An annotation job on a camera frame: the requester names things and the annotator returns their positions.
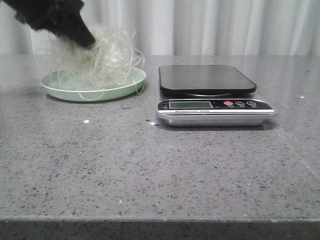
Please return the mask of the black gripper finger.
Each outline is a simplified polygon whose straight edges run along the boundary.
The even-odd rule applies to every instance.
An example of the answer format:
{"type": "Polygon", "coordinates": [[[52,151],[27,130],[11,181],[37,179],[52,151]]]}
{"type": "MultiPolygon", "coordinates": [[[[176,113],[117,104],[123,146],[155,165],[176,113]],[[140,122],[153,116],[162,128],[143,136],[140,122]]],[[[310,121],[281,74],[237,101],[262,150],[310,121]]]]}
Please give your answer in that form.
{"type": "Polygon", "coordinates": [[[89,48],[96,40],[84,23],[79,12],[63,13],[60,18],[58,34],[89,48]]]}

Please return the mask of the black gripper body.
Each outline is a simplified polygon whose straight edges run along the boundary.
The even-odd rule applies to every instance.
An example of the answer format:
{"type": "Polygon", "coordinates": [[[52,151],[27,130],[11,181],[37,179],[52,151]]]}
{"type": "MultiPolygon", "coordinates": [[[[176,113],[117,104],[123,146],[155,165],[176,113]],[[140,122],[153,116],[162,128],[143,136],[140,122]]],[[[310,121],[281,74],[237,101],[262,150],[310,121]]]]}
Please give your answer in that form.
{"type": "Polygon", "coordinates": [[[16,11],[16,19],[34,30],[46,29],[53,33],[81,33],[84,22],[81,0],[6,0],[16,11]]]}

